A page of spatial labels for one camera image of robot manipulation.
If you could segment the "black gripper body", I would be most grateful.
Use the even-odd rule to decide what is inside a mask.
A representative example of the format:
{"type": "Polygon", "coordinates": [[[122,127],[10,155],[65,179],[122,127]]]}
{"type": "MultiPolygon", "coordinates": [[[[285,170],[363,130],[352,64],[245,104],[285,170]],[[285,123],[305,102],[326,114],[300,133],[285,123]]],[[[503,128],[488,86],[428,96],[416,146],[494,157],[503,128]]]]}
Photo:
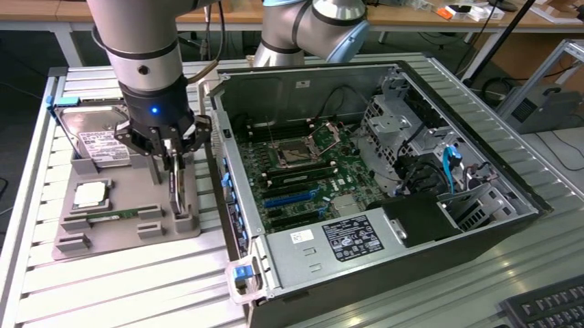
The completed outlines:
{"type": "Polygon", "coordinates": [[[181,137],[185,135],[194,124],[188,85],[188,78],[183,75],[169,87],[154,91],[137,90],[121,83],[131,126],[141,134],[149,136],[151,128],[158,128],[163,134],[169,134],[174,128],[181,137]]]}

